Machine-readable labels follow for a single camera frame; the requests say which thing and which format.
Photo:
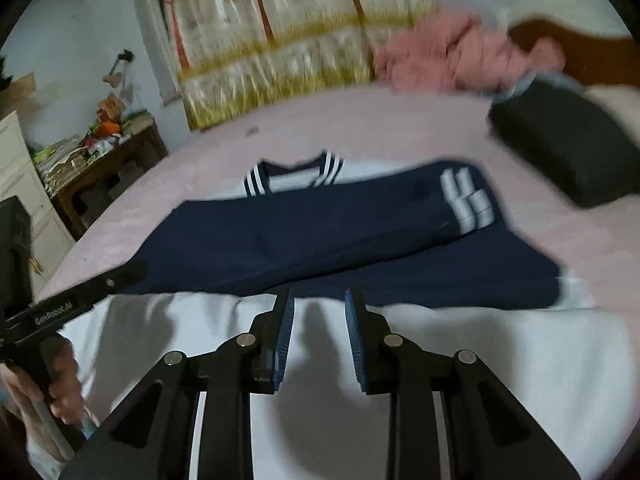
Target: pink clothing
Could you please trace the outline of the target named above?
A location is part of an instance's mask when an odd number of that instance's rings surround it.
[[[530,72],[561,71],[564,54],[551,38],[526,54],[504,33],[483,28],[474,14],[441,12],[398,32],[377,49],[374,65],[377,78],[395,91],[494,91]]]

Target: patterned curtain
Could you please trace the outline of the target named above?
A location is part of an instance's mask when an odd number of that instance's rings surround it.
[[[370,54],[430,0],[165,0],[191,128],[372,79]]]

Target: pink bedsheet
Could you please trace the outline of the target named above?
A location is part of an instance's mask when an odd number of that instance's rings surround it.
[[[260,158],[294,163],[327,148],[344,158],[463,156],[484,166],[516,229],[587,280],[596,302],[628,323],[640,356],[640,197],[583,211],[489,136],[485,98],[392,95],[380,86],[328,91],[222,124],[163,160],[71,249],[41,297],[130,258],[183,200],[238,182]],[[257,133],[247,136],[247,132]]]

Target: wall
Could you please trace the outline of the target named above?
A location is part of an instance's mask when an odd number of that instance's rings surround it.
[[[91,16],[90,25],[106,55],[115,59],[123,48],[135,54],[129,66],[140,104],[156,118],[158,131],[170,152],[186,144],[193,134],[187,126],[182,102],[163,105],[149,56],[143,41],[134,0],[85,0]]]
[[[182,103],[163,104],[136,10],[135,0],[32,2],[1,50],[6,72],[18,78],[33,71],[39,89],[56,84],[64,91],[21,119],[28,141],[44,146],[85,132],[96,103],[110,91],[102,76],[124,48],[136,56],[126,74],[134,84],[131,108],[142,106],[155,116],[170,152],[191,140]]]
[[[36,113],[20,118],[31,144],[47,146],[82,134],[95,120],[109,61],[94,36],[86,33],[87,20],[82,0],[34,0],[0,51],[6,56],[6,73],[14,79],[35,72],[38,89],[53,88],[61,94]]]

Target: black cushion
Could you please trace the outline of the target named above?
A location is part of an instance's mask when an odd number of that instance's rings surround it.
[[[581,207],[640,190],[640,150],[598,105],[534,81],[522,95],[494,104],[494,135]]]

